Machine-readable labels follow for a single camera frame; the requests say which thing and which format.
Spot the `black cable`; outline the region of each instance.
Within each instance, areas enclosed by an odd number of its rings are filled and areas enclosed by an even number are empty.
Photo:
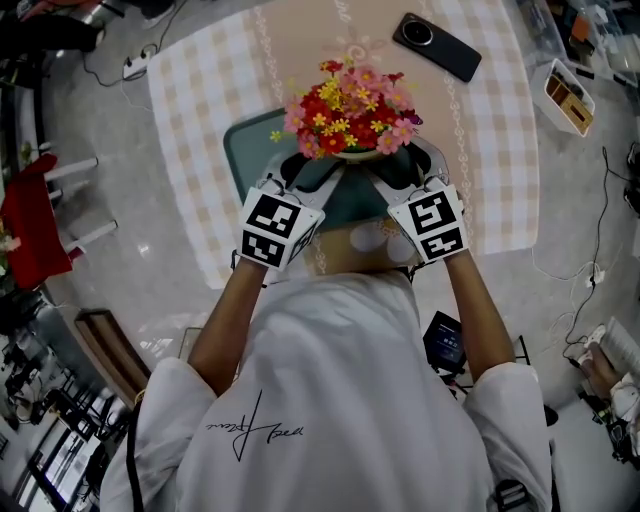
[[[178,15],[178,13],[182,10],[182,8],[186,5],[187,2],[188,0],[183,0],[183,2],[180,4],[180,7],[178,7],[175,10],[175,12],[171,15],[171,18],[169,18],[169,23],[167,23],[167,26],[164,28],[164,30],[162,31],[162,35],[160,36],[160,42],[158,43],[158,52],[162,50],[162,43],[164,42],[164,36],[166,36],[167,32],[169,32],[169,27],[171,27],[173,20]]]
[[[171,28],[171,24],[173,23],[173,20],[175,19],[175,17],[178,15],[178,13],[182,10],[182,8],[186,5],[186,3],[188,2],[188,0],[183,0],[183,2],[180,4],[180,6],[174,11],[174,13],[171,15],[171,17],[169,18],[169,22],[167,23],[167,26],[164,28],[164,30],[162,31],[162,35],[160,36],[160,43],[156,44],[156,43],[147,43],[142,47],[141,53],[144,53],[145,49],[148,48],[149,46],[152,46],[155,48],[156,50],[156,54],[160,53],[160,50],[162,49],[162,43],[164,42],[164,38],[167,35],[167,32],[169,32],[169,28]],[[98,84],[102,87],[105,88],[110,88],[110,87],[114,87],[116,85],[118,85],[121,82],[134,82],[135,80],[139,80],[140,78],[144,77],[147,74],[147,70],[143,69],[141,71],[139,71],[138,73],[135,73],[134,75],[131,75],[127,78],[121,77],[118,80],[115,80],[113,82],[103,82],[100,79],[100,76],[98,76],[98,73],[96,73],[95,71],[90,70],[89,68],[87,68],[87,62],[85,59],[85,54],[82,54],[82,67],[84,68],[84,71],[90,75],[93,75],[95,77],[95,79],[97,80]]]
[[[138,416],[140,415],[140,407],[142,401],[138,402],[133,408],[131,417],[129,419],[129,429],[127,435],[127,455],[126,455],[126,467],[127,474],[129,475],[129,483],[131,484],[131,495],[133,499],[134,512],[144,512],[144,505],[142,501],[142,492],[140,490],[140,480],[138,479],[138,471],[136,469],[136,431],[138,427]]]
[[[609,176],[609,173],[613,173],[613,171],[609,169],[609,158],[607,157],[607,148],[605,146],[602,146],[602,157],[604,158],[604,164],[605,164],[604,179],[602,181],[602,188],[604,189],[604,208],[602,209],[602,213],[600,214],[600,218],[598,219],[598,224],[596,226],[596,250],[592,260],[593,270],[591,273],[591,292],[589,293],[589,296],[584,301],[582,301],[582,304],[580,304],[580,307],[577,309],[576,314],[573,318],[573,325],[571,326],[571,329],[569,330],[569,332],[567,332],[567,335],[564,338],[564,342],[566,343],[567,346],[562,351],[562,357],[564,357],[565,359],[568,359],[570,362],[575,360],[566,355],[567,350],[569,349],[569,347],[573,345],[577,345],[578,343],[581,343],[581,341],[584,338],[587,338],[587,336],[580,336],[575,341],[569,341],[569,336],[571,336],[571,334],[575,330],[576,325],[578,324],[578,317],[580,316],[580,312],[586,306],[587,302],[589,302],[593,297],[593,294],[596,292],[596,286],[597,286],[597,283],[595,281],[595,271],[596,271],[595,269],[596,269],[596,261],[598,259],[598,253],[600,252],[600,225],[602,224],[602,219],[604,218],[604,214],[607,212],[607,208],[609,207],[609,192],[607,191],[607,177]]]
[[[95,71],[90,70],[89,68],[87,68],[87,60],[85,58],[86,54],[84,52],[82,52],[82,68],[84,69],[85,73],[88,73],[89,75],[93,75],[94,77],[96,77],[96,80],[98,81],[98,84],[100,84],[102,87],[105,88],[109,88],[109,87],[113,87],[115,85],[118,85],[120,82],[122,82],[122,78],[115,80],[114,82],[103,82],[102,80],[100,80],[100,77],[98,76],[98,73],[96,73]]]
[[[613,174],[616,178],[620,178],[620,179],[621,179],[621,180],[623,180],[623,181],[626,181],[626,182],[628,182],[628,183],[632,183],[632,182],[633,182],[633,180],[630,180],[629,178],[625,178],[624,176],[620,176],[617,172],[614,172],[614,171],[612,171],[611,169],[609,169],[609,172],[610,172],[611,174]]]

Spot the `screen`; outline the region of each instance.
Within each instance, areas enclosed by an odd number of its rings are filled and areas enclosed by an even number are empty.
[[[458,363],[464,354],[464,347],[459,332],[440,324],[433,337],[433,351],[442,359],[451,363]]]

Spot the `floor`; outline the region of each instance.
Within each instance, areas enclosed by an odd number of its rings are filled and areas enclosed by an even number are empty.
[[[189,0],[176,17],[165,47],[252,3]],[[124,20],[108,26],[104,44],[88,57],[88,66],[104,81],[120,76],[125,56],[159,39],[161,29],[142,32],[140,23],[139,13],[130,10]],[[524,29],[517,24],[515,29],[526,43]],[[559,133],[536,112],[541,199],[534,250],[538,266],[557,276],[571,276],[593,257],[596,223],[604,205],[602,145],[607,147],[611,169],[625,173],[627,150],[638,136],[621,86],[600,80],[586,85],[597,104],[587,139]],[[124,89],[133,104],[150,106],[146,79],[127,83]],[[129,106],[118,86],[98,86],[74,54],[53,65],[44,112],[46,132],[63,163],[91,155],[100,159],[100,166],[88,173],[91,185],[58,209],[65,236],[80,236],[110,218],[120,226],[90,245],[72,273],[48,282],[54,299],[69,306],[60,311],[72,318],[74,306],[107,307],[149,366],[162,357],[177,356],[185,328],[204,323],[219,292],[205,285],[196,265],[164,169],[152,114]],[[635,219],[622,200],[623,188],[623,182],[609,176],[610,202],[598,253],[607,275],[580,314],[573,337],[589,333],[612,315],[632,334],[640,333],[635,321],[640,263],[630,255]],[[536,270],[531,250],[482,256],[477,262],[510,334],[526,340],[547,403],[563,402],[580,378],[561,357],[561,331],[570,318],[565,317],[554,332],[548,331],[558,315],[572,310],[572,283]],[[586,273],[575,287],[578,303],[588,293],[585,279]],[[436,310],[457,316],[442,264],[422,270],[414,286],[421,297],[425,327]]]

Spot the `storage box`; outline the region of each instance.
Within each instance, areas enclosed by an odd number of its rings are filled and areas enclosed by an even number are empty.
[[[568,84],[576,85],[582,90],[581,103],[584,105],[584,111],[582,110],[582,105],[577,104],[570,97],[566,101],[564,101],[564,98],[561,99],[563,103],[561,106],[549,95],[547,87],[554,71],[557,71]],[[588,125],[591,123],[588,117],[589,115],[593,117],[596,105],[584,87],[578,82],[578,79],[558,59],[554,59],[549,64],[536,69],[531,79],[531,97],[533,102],[559,130],[580,135],[581,137],[586,137],[589,133]]]

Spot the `black phone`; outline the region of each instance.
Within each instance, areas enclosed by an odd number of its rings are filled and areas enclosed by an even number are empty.
[[[393,40],[467,83],[482,60],[482,55],[469,45],[412,13],[404,15]]]

